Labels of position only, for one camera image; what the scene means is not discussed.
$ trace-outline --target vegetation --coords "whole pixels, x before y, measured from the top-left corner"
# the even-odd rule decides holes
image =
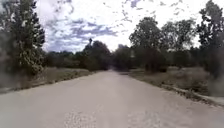
[[[114,52],[115,66],[144,69],[131,72],[131,76],[157,86],[173,85],[208,95],[208,88],[217,88],[209,83],[223,78],[224,17],[212,0],[200,14],[202,22],[197,26],[188,19],[169,21],[159,28],[152,17],[143,18],[130,35],[132,46]],[[196,35],[200,38],[199,48],[192,47]],[[178,68],[170,71],[171,66]]]
[[[43,57],[40,54],[45,42],[37,13],[34,12],[36,2],[33,0],[9,1],[3,4],[5,11],[1,13],[1,34],[8,39],[1,43],[7,56],[7,71],[36,75],[42,67]]]
[[[75,54],[43,51],[45,31],[34,11],[35,0],[5,1],[3,8],[0,13],[0,74],[16,82],[13,86],[0,82],[1,88],[30,88],[88,75],[88,70],[109,68],[110,51],[100,41],[90,39],[85,49]]]
[[[151,75],[159,74],[160,79],[163,78],[161,75],[166,76],[166,79],[174,80],[176,84],[179,80],[185,81],[181,82],[184,88],[195,92],[206,90],[201,83],[206,83],[207,75],[206,79],[199,80],[193,77],[194,73],[187,74],[186,67],[203,67],[212,76],[209,79],[223,76],[224,61],[221,57],[224,50],[224,17],[222,9],[212,0],[200,11],[201,23],[197,26],[193,19],[183,19],[168,21],[160,28],[154,18],[144,17],[129,37],[131,47],[119,45],[113,53],[103,42],[92,39],[89,39],[89,44],[82,51],[76,53],[43,51],[45,31],[34,11],[36,1],[8,1],[3,3],[3,8],[4,11],[0,13],[0,70],[14,76],[33,79],[43,74],[43,71],[51,72],[48,67],[53,68],[55,73],[55,69],[66,69],[67,72],[68,68],[72,69],[72,73],[74,69],[144,69]],[[196,35],[200,38],[199,48],[192,46]],[[178,67],[177,72],[184,72],[183,79],[170,74],[168,67],[171,66]],[[59,75],[61,79],[73,78],[73,75],[65,76],[68,77]],[[169,84],[167,80],[159,83]]]

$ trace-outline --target sky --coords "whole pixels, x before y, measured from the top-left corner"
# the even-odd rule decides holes
[[[129,35],[139,20],[154,17],[161,27],[167,21],[193,18],[208,0],[38,0],[37,13],[46,31],[46,51],[82,50],[89,38],[110,50],[130,46]],[[224,7],[224,0],[213,0]]]

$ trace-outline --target roadside grass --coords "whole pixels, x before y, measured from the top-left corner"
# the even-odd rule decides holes
[[[183,68],[179,70],[170,67],[166,73],[156,74],[145,72],[142,69],[135,69],[126,74],[151,85],[176,92],[192,101],[224,108],[223,103],[209,97],[209,84],[212,78],[202,68]]]
[[[155,86],[168,85],[201,95],[209,95],[208,85],[211,77],[202,68],[183,68],[179,70],[175,67],[169,67],[165,73],[154,74],[137,69],[131,70],[129,75]]]
[[[85,69],[45,68],[43,72],[32,78],[20,78],[16,83],[14,83],[13,86],[10,86],[10,88],[6,89],[5,91],[1,91],[1,93],[30,89],[41,85],[54,84],[56,82],[70,80],[90,74],[92,74],[92,72]]]

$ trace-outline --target tree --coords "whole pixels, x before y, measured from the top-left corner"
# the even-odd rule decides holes
[[[35,75],[42,70],[41,54],[45,42],[34,0],[18,0],[3,3],[4,11],[0,14],[1,33],[9,39],[2,47],[8,56],[9,72]]]
[[[133,66],[132,50],[128,46],[119,45],[118,49],[113,53],[114,66],[118,70],[128,70]]]
[[[161,40],[162,34],[157,27],[157,22],[151,17],[145,17],[136,26],[134,33],[130,35],[136,58],[140,58],[141,64],[146,70],[158,71],[166,67],[166,60],[161,51],[166,44]]]
[[[83,50],[85,67],[89,70],[107,70],[111,64],[111,53],[101,41],[88,44]]]
[[[223,51],[224,18],[222,8],[208,1],[206,7],[200,11],[202,22],[197,26],[201,43],[201,52],[204,58],[204,68],[215,78],[223,71],[219,51]]]
[[[181,20],[167,22],[162,27],[162,41],[166,42],[168,49],[173,51],[173,65],[179,68],[189,66],[190,56],[186,47],[192,45],[192,38],[195,35],[193,20]]]
[[[186,46],[192,45],[194,38],[193,20],[181,20],[177,22],[167,22],[162,27],[163,41],[167,42],[169,49],[184,50]]]

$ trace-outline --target road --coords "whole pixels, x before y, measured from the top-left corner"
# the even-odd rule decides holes
[[[116,72],[0,95],[0,128],[223,128],[224,111]]]

